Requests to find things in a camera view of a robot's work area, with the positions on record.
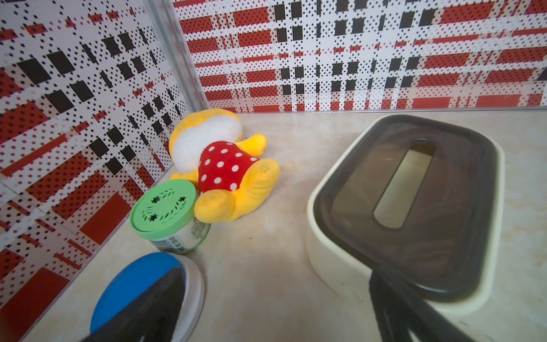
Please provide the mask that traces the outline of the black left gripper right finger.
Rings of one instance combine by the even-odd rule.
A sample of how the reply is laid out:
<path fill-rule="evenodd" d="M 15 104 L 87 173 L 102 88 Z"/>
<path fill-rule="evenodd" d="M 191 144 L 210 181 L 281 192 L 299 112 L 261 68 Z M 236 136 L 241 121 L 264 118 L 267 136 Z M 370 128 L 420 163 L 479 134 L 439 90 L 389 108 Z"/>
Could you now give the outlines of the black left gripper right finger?
<path fill-rule="evenodd" d="M 471 341 L 398 276 L 375 269 L 370 298 L 383 341 Z"/>

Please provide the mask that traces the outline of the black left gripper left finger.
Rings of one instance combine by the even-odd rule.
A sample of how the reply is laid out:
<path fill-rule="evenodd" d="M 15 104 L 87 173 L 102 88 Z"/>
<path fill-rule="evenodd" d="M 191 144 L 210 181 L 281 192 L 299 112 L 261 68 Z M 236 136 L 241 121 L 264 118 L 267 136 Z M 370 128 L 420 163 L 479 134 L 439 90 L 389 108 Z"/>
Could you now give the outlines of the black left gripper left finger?
<path fill-rule="evenodd" d="M 184 301 L 180 268 L 169 271 L 85 341 L 171 341 Z"/>

